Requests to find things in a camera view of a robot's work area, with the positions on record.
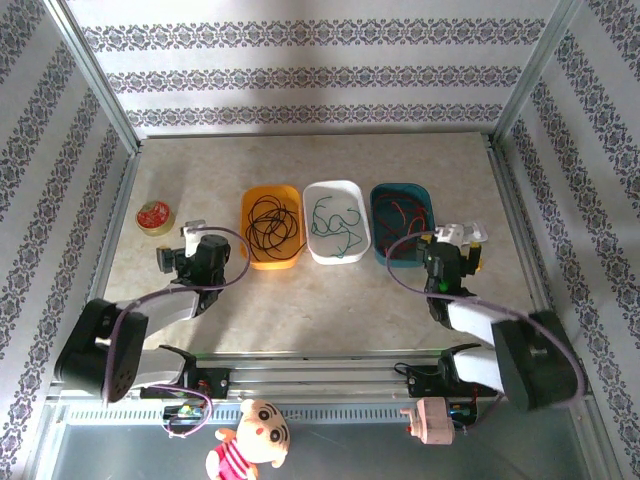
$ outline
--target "white bowl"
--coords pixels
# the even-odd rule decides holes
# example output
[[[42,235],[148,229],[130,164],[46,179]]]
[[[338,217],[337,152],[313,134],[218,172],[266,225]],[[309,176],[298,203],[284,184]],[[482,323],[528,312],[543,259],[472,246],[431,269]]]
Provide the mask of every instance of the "white bowl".
[[[316,220],[313,210],[318,200],[326,198],[322,208],[317,212],[325,221],[329,221],[332,215],[339,214],[344,221],[353,223],[357,219],[357,214],[348,209],[357,210],[360,214],[360,222],[353,227],[348,227],[351,232],[362,238],[357,245],[351,246],[344,256],[338,254],[349,242],[349,234],[332,235],[321,237],[312,233],[312,225]],[[367,220],[367,210],[362,198],[360,187],[349,180],[333,180],[329,182],[316,182],[307,186],[302,192],[302,203],[304,206],[304,224],[307,231],[307,246],[313,259],[321,265],[340,265],[357,262],[371,246],[371,233],[369,231],[369,221]],[[340,219],[334,217],[331,221],[331,228],[336,230],[339,227]]]

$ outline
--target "marble surface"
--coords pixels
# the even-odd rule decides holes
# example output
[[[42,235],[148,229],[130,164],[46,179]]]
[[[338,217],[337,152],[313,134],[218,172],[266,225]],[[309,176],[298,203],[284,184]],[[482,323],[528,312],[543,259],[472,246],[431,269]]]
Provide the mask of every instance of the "marble surface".
[[[504,305],[532,308],[480,134],[336,135],[154,139],[144,144],[105,298],[130,299],[167,285],[155,249],[178,248],[178,227],[205,219],[238,229],[243,193],[260,184],[349,179],[368,199],[378,183],[414,182],[430,193],[438,224],[480,220],[489,233],[484,267],[465,286]],[[135,212],[160,199],[176,212],[163,237],[145,236]],[[232,279],[244,258],[239,242],[225,270]],[[400,277],[422,288],[422,269]],[[290,270],[251,270],[204,315],[147,339],[204,352],[355,353],[445,348],[471,340],[435,323],[425,300],[394,284],[370,249],[351,265],[322,266],[305,251]]]

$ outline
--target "wallpaper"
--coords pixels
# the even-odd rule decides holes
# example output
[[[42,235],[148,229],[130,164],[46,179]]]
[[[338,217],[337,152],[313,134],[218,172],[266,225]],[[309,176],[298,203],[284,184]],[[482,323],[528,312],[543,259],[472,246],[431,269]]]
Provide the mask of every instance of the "wallpaper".
[[[0,0],[0,479],[21,478],[128,154],[38,0]]]
[[[140,137],[481,130],[557,0],[68,0]]]
[[[639,29],[632,2],[584,2],[506,148],[624,478],[640,478]]]

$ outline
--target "stuffed toy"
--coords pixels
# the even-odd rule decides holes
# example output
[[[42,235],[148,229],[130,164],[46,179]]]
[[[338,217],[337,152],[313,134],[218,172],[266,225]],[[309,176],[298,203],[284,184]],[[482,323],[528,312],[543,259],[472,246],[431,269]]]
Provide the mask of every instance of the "stuffed toy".
[[[220,428],[222,445],[209,452],[207,474],[211,480],[256,480],[255,464],[271,462],[279,468],[289,451],[291,434],[282,413],[264,400],[245,400],[238,430]]]

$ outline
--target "pink shirt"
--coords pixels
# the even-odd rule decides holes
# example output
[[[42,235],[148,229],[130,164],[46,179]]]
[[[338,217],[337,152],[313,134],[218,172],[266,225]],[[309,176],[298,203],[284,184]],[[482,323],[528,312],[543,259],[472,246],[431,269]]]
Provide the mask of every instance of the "pink shirt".
[[[218,475],[222,480],[247,480],[247,472],[251,468],[251,464],[244,459],[238,450],[235,438],[229,443],[225,442],[219,445],[215,451],[220,458]]]

